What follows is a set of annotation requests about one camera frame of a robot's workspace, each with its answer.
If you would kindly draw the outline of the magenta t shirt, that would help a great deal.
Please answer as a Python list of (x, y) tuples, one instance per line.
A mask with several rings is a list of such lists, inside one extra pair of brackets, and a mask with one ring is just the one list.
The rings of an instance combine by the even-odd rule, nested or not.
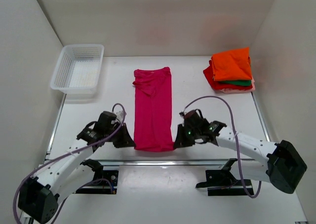
[(135, 70), (135, 149), (172, 151), (172, 81), (169, 67)]

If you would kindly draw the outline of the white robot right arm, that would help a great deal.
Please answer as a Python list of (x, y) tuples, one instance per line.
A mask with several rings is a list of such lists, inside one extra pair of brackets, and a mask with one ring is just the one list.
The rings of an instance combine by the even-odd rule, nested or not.
[(198, 183), (196, 188), (231, 188), (245, 180), (255, 180), (292, 194), (307, 170), (306, 163), (288, 141), (264, 142), (234, 132), (222, 122), (208, 122), (199, 109), (181, 112), (180, 116), (184, 121), (177, 127), (175, 149), (211, 143), (250, 157), (250, 160), (230, 158), (222, 168), (207, 170), (206, 181)]

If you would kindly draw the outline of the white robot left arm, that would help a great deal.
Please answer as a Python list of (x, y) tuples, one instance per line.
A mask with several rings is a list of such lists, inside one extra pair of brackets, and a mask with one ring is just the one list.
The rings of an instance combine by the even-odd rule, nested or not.
[(18, 190), (17, 206), (40, 224), (54, 222), (59, 208), (78, 189), (106, 182), (103, 166), (91, 156), (106, 142), (115, 148), (134, 147), (126, 124), (124, 110), (104, 111), (97, 121), (88, 123), (65, 154), (55, 158), (27, 177)]

